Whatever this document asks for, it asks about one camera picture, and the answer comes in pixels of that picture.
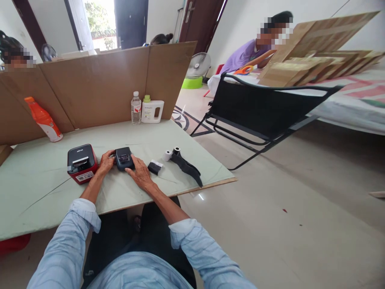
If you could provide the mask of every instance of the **light blue striped shirt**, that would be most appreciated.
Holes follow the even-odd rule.
[[[95,205],[76,199],[48,244],[28,288],[79,288],[90,227],[99,232]],[[197,220],[172,224],[171,245],[182,247],[205,288],[255,288]],[[112,261],[89,288],[191,288],[165,260],[147,252],[129,252]]]

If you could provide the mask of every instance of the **white wall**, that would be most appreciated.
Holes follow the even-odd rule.
[[[212,76],[218,65],[225,63],[237,48],[256,38],[265,17],[285,10],[291,11],[294,19],[290,27],[294,28],[300,22],[330,18],[345,3],[346,0],[275,0],[272,5],[271,1],[228,0],[208,51],[211,56],[209,76]],[[383,6],[383,0],[351,0],[335,17],[379,10]],[[372,20],[370,29],[364,27],[343,48],[385,50],[384,13],[383,11]]]
[[[28,0],[45,40],[58,55],[78,51],[64,0]]]
[[[16,38],[29,53],[33,54],[36,63],[43,62],[12,0],[2,0],[1,2],[0,30],[3,30],[7,36]]]
[[[146,43],[158,34],[174,34],[178,9],[182,8],[184,0],[148,0],[148,19]]]

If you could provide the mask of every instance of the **white paper roll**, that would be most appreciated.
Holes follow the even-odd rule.
[[[172,152],[170,151],[166,151],[163,156],[162,156],[162,160],[164,161],[169,161],[171,159],[171,156],[172,156]]]

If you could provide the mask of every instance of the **hand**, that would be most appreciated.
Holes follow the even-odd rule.
[[[114,153],[115,153],[115,150],[110,150],[106,152],[104,155],[102,155],[99,169],[97,170],[98,173],[102,173],[103,175],[106,175],[110,171],[115,161],[115,157],[110,157],[110,156],[113,155]]]
[[[151,187],[156,186],[156,184],[151,180],[150,172],[144,161],[134,155],[131,155],[131,157],[135,165],[135,171],[129,168],[126,168],[125,171],[132,177],[139,188],[148,193]]]

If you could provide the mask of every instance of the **dark hair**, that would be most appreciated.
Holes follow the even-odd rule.
[[[262,33],[269,33],[271,28],[279,28],[279,27],[282,27],[282,24],[292,23],[292,22],[293,22],[293,14],[290,11],[284,11],[284,12],[278,13],[273,17],[269,17],[268,22],[264,24]]]
[[[24,60],[31,59],[20,42],[0,30],[0,59],[5,64],[10,64],[13,57],[22,57]]]
[[[167,35],[158,34],[151,40],[150,45],[167,44],[174,37],[174,34],[169,33]]]

